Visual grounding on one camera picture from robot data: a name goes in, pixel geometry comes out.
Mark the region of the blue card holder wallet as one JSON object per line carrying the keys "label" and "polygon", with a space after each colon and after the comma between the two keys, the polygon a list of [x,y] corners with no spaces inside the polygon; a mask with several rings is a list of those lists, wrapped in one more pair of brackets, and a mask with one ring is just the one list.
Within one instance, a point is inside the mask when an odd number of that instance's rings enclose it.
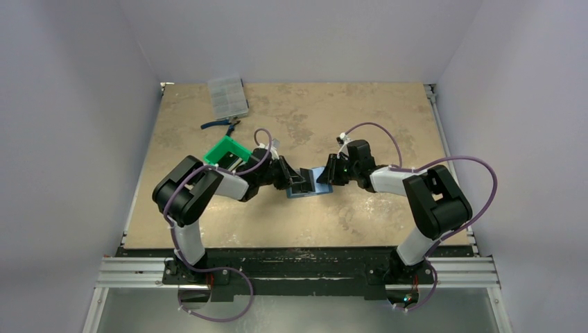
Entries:
{"label": "blue card holder wallet", "polygon": [[316,168],[312,168],[313,170],[313,177],[315,180],[315,192],[314,193],[309,193],[309,194],[292,194],[290,190],[286,190],[286,196],[287,198],[304,198],[304,197],[310,197],[310,196],[317,196],[317,195],[322,195],[322,194],[330,194],[333,192],[333,188],[331,185],[324,185],[324,184],[319,184],[316,182],[317,177],[322,173],[324,167],[316,167]]}

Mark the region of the black credit card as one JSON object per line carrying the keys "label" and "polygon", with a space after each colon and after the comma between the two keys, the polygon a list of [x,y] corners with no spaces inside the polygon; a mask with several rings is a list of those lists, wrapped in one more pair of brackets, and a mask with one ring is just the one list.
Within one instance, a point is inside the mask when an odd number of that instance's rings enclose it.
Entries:
{"label": "black credit card", "polygon": [[299,192],[303,194],[314,193],[315,180],[313,177],[313,170],[301,168],[300,175],[304,178],[304,181],[299,185]]}

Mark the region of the green plastic bin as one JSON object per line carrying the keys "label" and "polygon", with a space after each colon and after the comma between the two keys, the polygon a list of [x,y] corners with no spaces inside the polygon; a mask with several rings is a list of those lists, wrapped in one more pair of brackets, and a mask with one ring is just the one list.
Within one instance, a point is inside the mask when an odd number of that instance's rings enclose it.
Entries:
{"label": "green plastic bin", "polygon": [[224,136],[213,148],[203,155],[203,160],[210,165],[218,165],[219,168],[229,171],[235,170],[246,163],[252,151],[242,146],[229,136]]}

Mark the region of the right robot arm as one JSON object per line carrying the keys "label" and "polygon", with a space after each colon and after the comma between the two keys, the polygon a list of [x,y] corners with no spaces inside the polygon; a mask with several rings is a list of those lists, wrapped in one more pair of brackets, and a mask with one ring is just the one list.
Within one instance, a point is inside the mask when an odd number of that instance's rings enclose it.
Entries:
{"label": "right robot arm", "polygon": [[415,227],[389,259],[389,272],[398,282],[416,274],[427,252],[449,231],[456,231],[473,217],[472,207],[448,168],[436,165],[425,171],[398,171],[378,165],[364,139],[350,141],[346,153],[332,153],[320,184],[344,186],[351,181],[371,193],[404,196]]}

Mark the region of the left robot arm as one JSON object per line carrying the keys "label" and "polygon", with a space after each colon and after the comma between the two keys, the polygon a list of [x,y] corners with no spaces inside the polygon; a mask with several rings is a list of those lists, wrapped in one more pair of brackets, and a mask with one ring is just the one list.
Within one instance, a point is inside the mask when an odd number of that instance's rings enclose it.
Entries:
{"label": "left robot arm", "polygon": [[274,156],[267,148],[254,149],[232,170],[224,168],[227,158],[225,154],[219,166],[212,166],[188,155],[152,192],[153,202],[171,228],[175,257],[181,262],[180,275],[191,284],[203,281],[207,274],[199,219],[214,196],[247,202],[262,186],[313,189],[309,170],[294,170],[284,156]]}

